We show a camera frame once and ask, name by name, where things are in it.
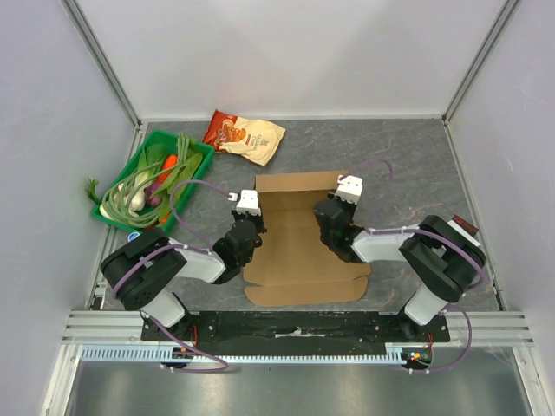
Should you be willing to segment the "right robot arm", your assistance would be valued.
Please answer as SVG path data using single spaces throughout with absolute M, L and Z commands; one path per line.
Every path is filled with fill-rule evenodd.
M 421 286 L 397 319 L 399 335 L 417 341 L 449 303 L 486 278 L 486 256 L 474 238 L 476 229 L 455 216 L 445 221 L 428 215 L 417 225 L 376 230 L 354 223 L 356 206 L 328 196 L 315 204 L 320 239 L 345 263 L 400 261 L 420 278 Z

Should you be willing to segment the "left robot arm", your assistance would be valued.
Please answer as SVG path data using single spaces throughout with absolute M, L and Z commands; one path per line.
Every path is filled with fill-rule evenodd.
M 175 278 L 224 284 L 239 275 L 262 245 L 266 232 L 260 209 L 233 210 L 231 229 L 211 250 L 177 242 L 163 230 L 152 228 L 107 256 L 101 273 L 113 297 L 126 310 L 140 311 L 160 324 L 172 341 L 183 340 L 190 331 L 188 310 L 167 289 Z

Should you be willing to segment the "brown cardboard box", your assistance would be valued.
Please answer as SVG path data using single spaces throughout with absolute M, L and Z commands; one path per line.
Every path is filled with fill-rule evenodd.
M 345 263 L 320 240 L 314 205 L 341 171 L 258 175 L 254 187 L 267 232 L 243 271 L 246 297 L 261 307 L 355 302 L 370 265 Z

